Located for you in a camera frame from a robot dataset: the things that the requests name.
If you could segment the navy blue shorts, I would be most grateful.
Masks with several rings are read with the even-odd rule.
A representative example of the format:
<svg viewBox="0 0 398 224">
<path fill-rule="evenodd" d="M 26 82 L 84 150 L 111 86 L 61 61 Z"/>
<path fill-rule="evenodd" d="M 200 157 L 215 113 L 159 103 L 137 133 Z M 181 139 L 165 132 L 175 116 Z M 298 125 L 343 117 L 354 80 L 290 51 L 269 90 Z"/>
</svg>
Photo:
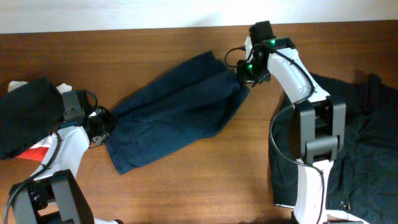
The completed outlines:
<svg viewBox="0 0 398 224">
<path fill-rule="evenodd" d="M 249 94 L 234 70 L 208 51 L 120 102 L 105 145 L 121 175 L 220 133 Z"/>
</svg>

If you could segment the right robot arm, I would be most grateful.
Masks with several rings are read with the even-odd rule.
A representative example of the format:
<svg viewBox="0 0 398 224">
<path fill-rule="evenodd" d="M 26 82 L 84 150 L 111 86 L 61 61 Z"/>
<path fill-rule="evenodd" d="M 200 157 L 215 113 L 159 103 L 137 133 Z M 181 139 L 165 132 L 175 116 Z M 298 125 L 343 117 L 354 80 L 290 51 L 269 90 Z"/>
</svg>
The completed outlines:
<svg viewBox="0 0 398 224">
<path fill-rule="evenodd" d="M 328 177 L 345 140 L 346 105 L 333 98 L 311 76 L 288 37 L 276 37 L 269 21 L 249 28 L 244 44 L 246 58 L 236 64 L 241 83 L 256 86 L 275 77 L 293 111 L 290 122 L 289 162 L 298 167 L 297 199 L 293 223 L 326 223 L 325 202 Z"/>
</svg>

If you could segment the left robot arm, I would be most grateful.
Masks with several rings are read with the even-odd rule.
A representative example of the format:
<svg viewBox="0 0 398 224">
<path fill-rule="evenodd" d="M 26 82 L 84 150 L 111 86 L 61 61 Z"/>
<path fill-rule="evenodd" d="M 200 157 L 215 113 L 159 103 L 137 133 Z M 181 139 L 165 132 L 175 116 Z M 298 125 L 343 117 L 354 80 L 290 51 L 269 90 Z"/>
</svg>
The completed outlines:
<svg viewBox="0 0 398 224">
<path fill-rule="evenodd" d="M 3 222 L 9 212 L 17 223 L 119 223 L 118 219 L 94 217 L 76 175 L 84 153 L 103 145 L 116 126 L 116 117 L 99 104 L 90 104 L 96 95 L 88 90 L 62 93 L 63 121 L 50 130 L 52 143 L 37 170 L 13 185 Z"/>
</svg>

